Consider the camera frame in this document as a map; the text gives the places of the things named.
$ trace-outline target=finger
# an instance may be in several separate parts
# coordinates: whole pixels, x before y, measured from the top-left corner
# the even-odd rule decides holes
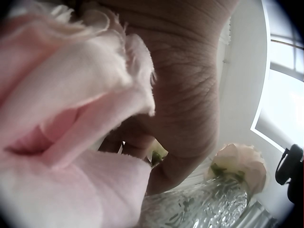
[[[151,174],[147,194],[154,195],[179,185],[208,156],[178,157],[168,154],[164,161],[156,166]]]
[[[123,146],[123,154],[128,154],[139,159],[144,159],[147,155],[148,148],[138,148],[129,143],[125,143]]]
[[[126,143],[123,147],[123,154],[144,159],[147,156],[148,149],[155,140],[154,137],[137,131],[136,134],[126,135]]]
[[[118,128],[115,131],[111,132],[104,139],[98,150],[109,153],[118,153],[122,144],[122,139],[120,137],[119,131],[120,130]]]

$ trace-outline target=window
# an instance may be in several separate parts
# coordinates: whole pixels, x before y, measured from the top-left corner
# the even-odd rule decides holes
[[[303,40],[275,1],[265,0],[270,29],[270,71],[254,129],[283,148],[304,147]]]

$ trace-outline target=textured glass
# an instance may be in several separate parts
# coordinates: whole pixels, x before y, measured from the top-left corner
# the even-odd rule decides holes
[[[180,191],[144,198],[140,228],[231,227],[249,203],[235,180],[218,177]]]

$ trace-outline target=wrinkled skin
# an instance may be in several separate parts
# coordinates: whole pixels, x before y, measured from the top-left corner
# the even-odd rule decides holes
[[[136,116],[100,147],[144,158],[156,138],[169,152],[152,170],[148,194],[181,183],[215,147],[219,125],[216,51],[222,27],[238,0],[98,0],[141,36],[154,61],[154,117]]]

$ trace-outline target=cream rose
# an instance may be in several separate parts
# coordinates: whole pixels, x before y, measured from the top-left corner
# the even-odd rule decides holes
[[[261,152],[254,146],[229,144],[214,157],[206,175],[207,179],[223,173],[234,173],[240,182],[245,182],[251,194],[263,190],[267,171]]]

